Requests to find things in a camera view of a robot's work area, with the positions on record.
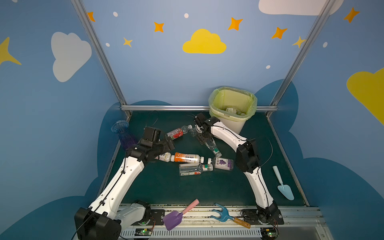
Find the clear bottle green cap band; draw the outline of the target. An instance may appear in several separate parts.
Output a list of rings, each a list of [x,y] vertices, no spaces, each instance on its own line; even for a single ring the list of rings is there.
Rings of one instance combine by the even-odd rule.
[[[205,145],[213,152],[213,154],[215,155],[216,158],[222,157],[222,153],[218,149],[217,144],[213,138],[208,139],[205,142]]]

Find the orange label white bottle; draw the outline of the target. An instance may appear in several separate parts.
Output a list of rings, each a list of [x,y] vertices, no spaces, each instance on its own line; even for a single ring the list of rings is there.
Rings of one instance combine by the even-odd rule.
[[[204,163],[205,158],[196,154],[175,153],[171,156],[171,162]]]

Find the clear bottle red green label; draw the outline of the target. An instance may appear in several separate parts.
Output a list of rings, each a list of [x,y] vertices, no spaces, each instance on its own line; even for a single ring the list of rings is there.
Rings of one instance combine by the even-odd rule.
[[[179,174],[180,176],[194,176],[200,175],[203,172],[211,172],[214,170],[212,164],[200,164],[200,163],[191,163],[191,164],[180,164],[179,165]]]

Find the grape juice bottle purple label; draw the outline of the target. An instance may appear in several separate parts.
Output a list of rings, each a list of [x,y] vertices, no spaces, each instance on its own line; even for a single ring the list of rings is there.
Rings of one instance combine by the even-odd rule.
[[[234,161],[232,159],[225,158],[208,158],[208,164],[212,164],[215,169],[232,171],[234,168]]]

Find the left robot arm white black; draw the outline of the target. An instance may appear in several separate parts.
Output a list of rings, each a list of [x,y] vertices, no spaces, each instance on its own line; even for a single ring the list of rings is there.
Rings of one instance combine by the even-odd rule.
[[[103,192],[88,208],[79,208],[75,214],[78,240],[117,240],[122,230],[144,218],[146,205],[133,203],[128,210],[118,213],[120,204],[148,160],[175,148],[170,137],[162,140],[141,139],[126,150],[118,172]]]

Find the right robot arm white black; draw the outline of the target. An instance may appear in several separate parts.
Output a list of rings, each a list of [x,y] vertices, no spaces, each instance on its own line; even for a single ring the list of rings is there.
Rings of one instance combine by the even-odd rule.
[[[283,216],[264,181],[258,146],[255,139],[247,139],[229,129],[216,117],[203,113],[194,117],[197,139],[203,145],[213,137],[219,138],[236,153],[235,164],[245,174],[255,195],[258,220],[263,224],[283,224]]]

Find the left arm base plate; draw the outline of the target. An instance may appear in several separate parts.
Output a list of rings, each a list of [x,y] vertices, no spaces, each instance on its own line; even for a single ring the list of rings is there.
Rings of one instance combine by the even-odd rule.
[[[151,213],[146,213],[144,218],[138,222],[132,224],[132,226],[163,226],[163,218],[165,216],[165,210],[151,210]]]

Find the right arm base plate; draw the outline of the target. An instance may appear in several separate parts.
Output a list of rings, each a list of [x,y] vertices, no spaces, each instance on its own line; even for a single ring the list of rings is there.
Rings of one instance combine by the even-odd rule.
[[[258,209],[242,209],[241,217],[251,225],[283,225],[285,223],[280,210],[269,214]]]

